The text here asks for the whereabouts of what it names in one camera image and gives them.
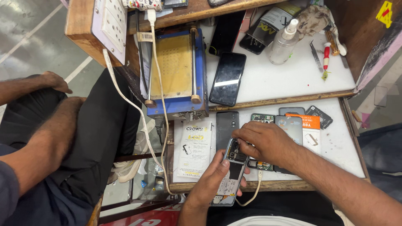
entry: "spray bottle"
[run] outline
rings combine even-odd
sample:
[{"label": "spray bottle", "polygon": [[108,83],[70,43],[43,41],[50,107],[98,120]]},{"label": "spray bottle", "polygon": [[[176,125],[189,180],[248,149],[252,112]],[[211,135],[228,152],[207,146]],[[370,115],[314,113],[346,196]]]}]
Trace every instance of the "spray bottle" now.
[{"label": "spray bottle", "polygon": [[296,43],[299,41],[299,33],[296,26],[299,23],[297,19],[290,21],[290,24],[278,31],[274,41],[268,48],[268,59],[271,63],[279,65],[284,64],[290,57]]}]

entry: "white cable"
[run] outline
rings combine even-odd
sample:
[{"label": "white cable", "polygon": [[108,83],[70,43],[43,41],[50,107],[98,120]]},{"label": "white cable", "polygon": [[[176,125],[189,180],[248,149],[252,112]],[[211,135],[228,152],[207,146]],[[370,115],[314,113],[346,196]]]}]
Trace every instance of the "white cable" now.
[{"label": "white cable", "polygon": [[156,159],[154,150],[152,149],[151,142],[150,142],[150,137],[148,135],[147,123],[145,122],[144,113],[142,113],[141,108],[139,108],[137,105],[135,105],[129,99],[127,99],[127,97],[125,97],[123,95],[123,93],[121,93],[121,91],[119,89],[119,86],[117,85],[117,82],[116,82],[115,73],[113,72],[112,63],[110,61],[109,53],[107,52],[107,49],[103,49],[103,57],[105,58],[107,69],[109,70],[110,77],[112,78],[113,84],[115,85],[115,87],[117,89],[117,92],[120,94],[121,97],[123,97],[123,99],[125,99],[129,104],[133,105],[141,113],[142,123],[144,124],[144,132],[145,132],[145,137],[146,137],[146,140],[147,140],[148,147],[150,148],[152,157],[154,158],[155,162],[158,164],[158,166],[162,167],[162,165]]},{"label": "white cable", "polygon": [[159,76],[159,86],[160,86],[160,97],[162,99],[162,106],[163,106],[163,113],[165,114],[165,120],[166,120],[166,135],[165,135],[165,141],[163,142],[163,147],[162,147],[162,154],[160,157],[160,161],[162,163],[162,169],[165,174],[165,183],[166,183],[166,189],[168,190],[169,194],[171,195],[179,195],[180,193],[172,193],[169,189],[169,183],[168,183],[168,176],[166,174],[165,170],[165,165],[163,163],[163,154],[165,153],[165,147],[166,143],[168,141],[168,134],[169,134],[169,122],[168,122],[168,116],[166,114],[166,106],[165,106],[165,98],[163,97],[163,87],[162,87],[162,77],[160,75],[160,68],[158,64],[158,59],[156,57],[156,42],[155,42],[155,21],[156,21],[156,12],[154,9],[148,9],[147,10],[148,14],[148,20],[151,24],[151,32],[152,32],[152,51],[153,55],[155,56],[155,64],[156,68],[158,69],[158,76]]},{"label": "white cable", "polygon": [[257,185],[257,190],[255,190],[254,196],[248,200],[245,204],[241,204],[237,199],[236,202],[240,205],[240,206],[246,206],[247,204],[249,204],[251,201],[253,201],[255,199],[255,197],[257,197],[257,193],[258,190],[260,190],[260,185],[261,185],[261,180],[263,179],[263,171],[262,170],[258,170],[258,185]]}]

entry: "barcode sticker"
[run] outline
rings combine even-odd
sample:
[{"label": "barcode sticker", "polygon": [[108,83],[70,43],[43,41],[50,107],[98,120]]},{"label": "barcode sticker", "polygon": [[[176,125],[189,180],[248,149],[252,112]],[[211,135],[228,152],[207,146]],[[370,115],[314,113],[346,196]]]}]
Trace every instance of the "barcode sticker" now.
[{"label": "barcode sticker", "polygon": [[138,41],[149,41],[152,42],[152,33],[151,32],[137,32]]}]

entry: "floor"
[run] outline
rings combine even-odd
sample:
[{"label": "floor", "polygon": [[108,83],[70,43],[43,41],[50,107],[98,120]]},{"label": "floor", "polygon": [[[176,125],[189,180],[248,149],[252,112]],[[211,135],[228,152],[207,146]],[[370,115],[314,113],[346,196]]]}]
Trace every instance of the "floor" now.
[{"label": "floor", "polygon": [[[0,0],[0,81],[24,78],[50,70],[68,81],[69,87],[74,91],[73,96],[88,96],[103,67],[64,36],[66,15],[67,9],[59,0]],[[401,54],[402,50],[399,50],[361,94],[349,100],[351,109],[361,107],[389,69],[399,63]],[[386,107],[376,106],[367,117],[364,125],[366,129],[361,127],[360,132],[402,122],[400,74],[398,70],[394,72],[396,82],[388,90]],[[0,106],[0,120],[4,109],[5,106]],[[155,130],[151,131],[151,142],[153,146],[159,145]],[[156,172],[152,159],[147,161],[145,169],[148,174],[137,174],[134,178],[134,198],[149,199],[156,195],[152,192]],[[141,181],[147,183],[145,188],[141,186]],[[129,187],[129,182],[108,185],[103,205],[127,200]],[[102,215],[119,211],[122,209],[113,209]]]}]

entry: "yellow heating plate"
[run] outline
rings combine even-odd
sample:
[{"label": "yellow heating plate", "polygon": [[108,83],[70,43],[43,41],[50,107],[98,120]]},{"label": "yellow heating plate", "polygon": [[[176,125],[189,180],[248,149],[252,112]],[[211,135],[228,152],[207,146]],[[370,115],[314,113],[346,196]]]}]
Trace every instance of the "yellow heating plate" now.
[{"label": "yellow heating plate", "polygon": [[[164,98],[189,97],[192,91],[192,64],[190,35],[156,40],[156,55]],[[151,66],[151,99],[161,99],[158,69],[155,57]]]}]

